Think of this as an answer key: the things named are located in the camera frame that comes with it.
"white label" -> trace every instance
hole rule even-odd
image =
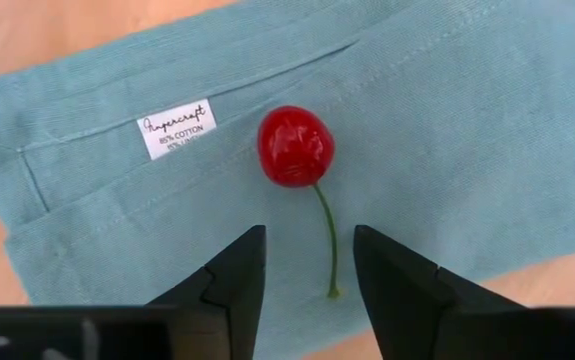
[[[152,160],[216,128],[209,101],[203,99],[138,119]]]

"green stem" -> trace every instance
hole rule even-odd
[[[329,292],[327,293],[327,297],[335,299],[340,296],[340,291],[336,284],[336,278],[338,277],[338,238],[336,237],[336,225],[334,225],[334,217],[331,214],[329,204],[327,204],[327,199],[325,195],[323,195],[323,192],[320,191],[318,184],[314,184],[314,190],[316,190],[316,195],[318,195],[318,199],[325,210],[327,226],[329,227],[329,233],[331,235],[331,278],[329,279]]]

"blue-green towel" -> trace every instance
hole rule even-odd
[[[203,99],[152,160],[144,119]],[[313,190],[259,166],[285,104],[335,136],[335,302]],[[329,345],[368,326],[356,224],[473,280],[575,252],[575,1],[251,1],[2,76],[0,217],[34,304],[146,303],[265,224],[256,357]]]

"wooden table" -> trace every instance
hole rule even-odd
[[[222,6],[231,0],[0,0],[0,74],[98,46],[125,34]],[[0,223],[0,304],[27,297],[9,266]],[[485,284],[528,305],[575,304],[575,255]],[[377,359],[365,333],[308,359]]]

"woven texture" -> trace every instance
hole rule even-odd
[[[209,98],[218,128],[150,161],[136,119]],[[263,115],[335,136],[321,187],[263,175]],[[256,357],[368,320],[368,224],[473,280],[575,252],[575,1],[252,1],[0,77],[0,217],[35,304],[143,304],[268,228]]]

